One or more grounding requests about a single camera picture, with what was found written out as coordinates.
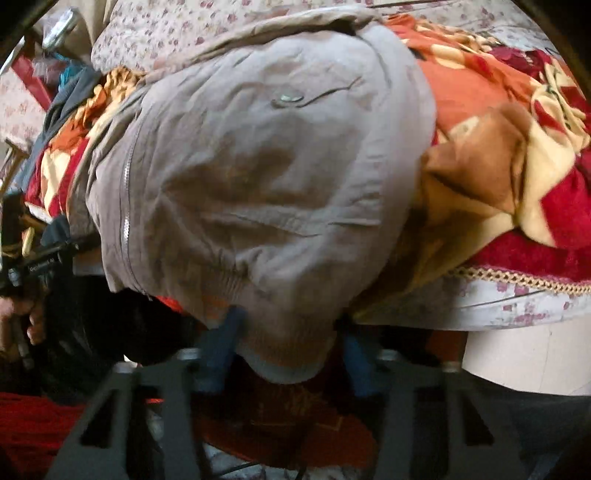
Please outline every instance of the orange blanket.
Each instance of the orange blanket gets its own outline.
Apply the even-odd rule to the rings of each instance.
[[[72,113],[38,159],[25,196],[28,203],[41,207],[49,217],[66,212],[70,182],[92,137],[93,126],[112,117],[142,77],[126,67],[117,67],[95,87],[93,96]]]
[[[387,26],[419,59],[437,131],[391,260],[354,305],[358,320],[368,306],[434,280],[514,228],[559,247],[541,201],[590,141],[585,114],[560,93],[576,85],[557,62],[545,66],[542,83],[486,53],[481,37],[410,15]]]

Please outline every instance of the red fabric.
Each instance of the red fabric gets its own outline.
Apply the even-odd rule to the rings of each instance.
[[[542,200],[558,248],[541,245],[513,230],[496,238],[466,264],[564,283],[591,283],[590,189],[591,148],[587,148],[576,168]]]
[[[515,70],[540,79],[540,73],[544,71],[544,63],[551,63],[552,59],[541,50],[521,51],[517,48],[496,47],[491,50],[491,55]]]
[[[0,393],[0,445],[23,480],[45,476],[82,411],[42,397]]]
[[[498,47],[491,54],[538,80],[540,73],[544,73],[544,64],[552,63],[552,58],[540,50],[522,52],[516,48]],[[585,126],[591,131],[591,106],[579,89],[561,87],[560,90],[569,105],[586,114]],[[539,102],[533,107],[542,127],[564,132]],[[587,148],[577,159],[575,168],[541,201],[556,248],[536,243],[513,230],[496,238],[466,265],[524,273],[562,283],[591,283],[590,192],[591,148]]]
[[[576,168],[542,200],[546,222],[558,248],[576,250],[590,245],[590,174],[591,150],[586,149],[577,159]]]
[[[28,58],[19,55],[12,62],[12,69],[25,84],[27,90],[46,112],[49,110],[53,95],[40,78],[33,76],[33,64]]]
[[[80,160],[82,160],[82,155],[86,150],[88,142],[88,138],[83,138],[80,142],[80,145],[78,145],[78,149],[70,158],[66,171],[64,172],[64,176],[60,180],[60,186],[58,188],[57,194],[51,199],[51,202],[49,203],[47,211],[53,218],[61,213],[66,212],[66,202],[70,183],[72,183],[74,173],[76,173],[76,169],[78,168]]]
[[[200,428],[205,441],[224,452],[272,467],[293,468],[297,461],[316,467],[367,468],[377,448],[370,431],[327,400],[338,398],[343,406],[353,401],[341,358],[340,349],[334,348],[318,375],[293,385],[270,383],[238,359],[232,365],[223,401],[210,397],[202,403],[202,416],[194,429]],[[220,416],[220,405],[226,406],[237,423],[248,427],[214,420]],[[304,432],[297,451],[286,454]]]
[[[33,171],[27,191],[25,192],[25,202],[32,203],[38,207],[43,207],[39,195],[41,194],[41,160],[43,160],[44,153],[45,150],[39,154],[35,161],[35,170]]]
[[[171,299],[169,297],[156,297],[164,303],[169,309],[177,313],[185,313],[184,308],[181,307],[181,304],[177,302],[175,299]]]
[[[554,119],[554,117],[552,117],[548,112],[546,112],[546,110],[544,110],[544,107],[542,107],[538,100],[534,102],[534,112],[541,127],[552,128],[566,135],[566,131],[564,130],[563,126],[560,125],[560,123],[558,123],[558,121]]]
[[[526,273],[562,283],[591,283],[591,247],[578,250],[547,247],[518,230],[496,238],[465,264]]]

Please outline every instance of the black tool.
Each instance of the black tool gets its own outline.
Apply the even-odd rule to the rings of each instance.
[[[91,399],[46,480],[200,480],[210,476],[191,421],[192,393],[223,390],[246,311],[231,307],[223,325],[195,348],[151,367],[118,364]],[[163,401],[160,448],[148,431],[146,399]]]
[[[22,297],[25,290],[36,290],[39,278],[64,265],[71,268],[74,255],[100,245],[100,236],[96,234],[47,247],[37,246],[23,256],[22,235],[31,224],[27,215],[22,192],[4,196],[0,235],[0,297]],[[12,319],[12,332],[25,369],[30,371],[34,363],[19,317]]]
[[[519,458],[519,442],[505,412],[493,411],[462,370],[445,371],[404,361],[396,351],[382,350],[376,342],[346,333],[343,356],[355,395],[367,398],[384,395],[382,439],[373,480],[413,478],[413,428],[417,393],[439,388],[447,405],[447,472],[441,480],[524,480],[527,476]],[[485,442],[466,437],[471,408],[487,431]]]

